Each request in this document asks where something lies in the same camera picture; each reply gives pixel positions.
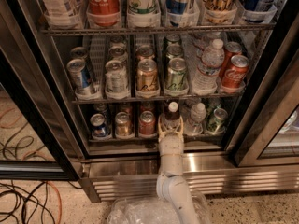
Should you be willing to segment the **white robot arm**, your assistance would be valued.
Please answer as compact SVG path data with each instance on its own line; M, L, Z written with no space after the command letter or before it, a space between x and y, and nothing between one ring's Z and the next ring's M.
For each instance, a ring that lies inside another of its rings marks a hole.
M156 193L175 209L180 224L200 224L193 205L189 185L183 177L183 123L179 118L177 128L167 129L163 117L158 119L158 148L160 168Z

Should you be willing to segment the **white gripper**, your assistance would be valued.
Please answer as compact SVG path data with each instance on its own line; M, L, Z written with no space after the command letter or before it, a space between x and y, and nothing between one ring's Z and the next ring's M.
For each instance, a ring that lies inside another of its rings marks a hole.
M177 132L184 133L184 120L179 117ZM160 152L160 172L165 175L182 175L183 174L183 152L184 141L178 134L166 134L164 125L164 114L158 118L158 133L159 133L159 152Z

